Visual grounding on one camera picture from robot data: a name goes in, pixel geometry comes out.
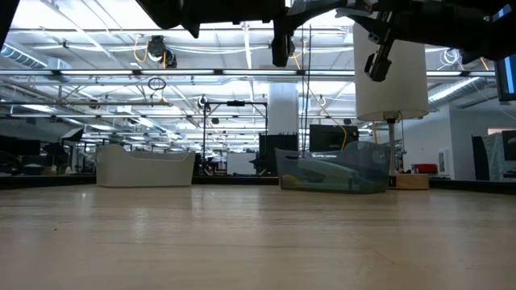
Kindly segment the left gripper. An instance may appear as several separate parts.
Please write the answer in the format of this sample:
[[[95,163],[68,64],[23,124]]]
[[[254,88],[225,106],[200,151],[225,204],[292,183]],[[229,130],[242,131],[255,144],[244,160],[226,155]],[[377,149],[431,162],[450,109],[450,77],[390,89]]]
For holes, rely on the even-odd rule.
[[[284,0],[136,0],[161,29],[182,26],[195,39],[204,23],[270,21],[284,15]]]

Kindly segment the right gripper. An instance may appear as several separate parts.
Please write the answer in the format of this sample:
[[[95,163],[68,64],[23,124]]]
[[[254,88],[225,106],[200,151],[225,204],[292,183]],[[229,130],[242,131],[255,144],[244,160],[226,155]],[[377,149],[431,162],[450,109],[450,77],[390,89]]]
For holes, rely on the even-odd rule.
[[[378,49],[366,60],[364,72],[372,81],[385,80],[392,61],[389,53],[393,46],[390,30],[401,12],[407,8],[406,0],[356,0],[349,5],[351,17],[368,32],[368,39],[374,42]],[[286,18],[273,20],[274,37],[271,42],[273,65],[284,68],[292,56],[295,47],[292,42],[294,28]]]

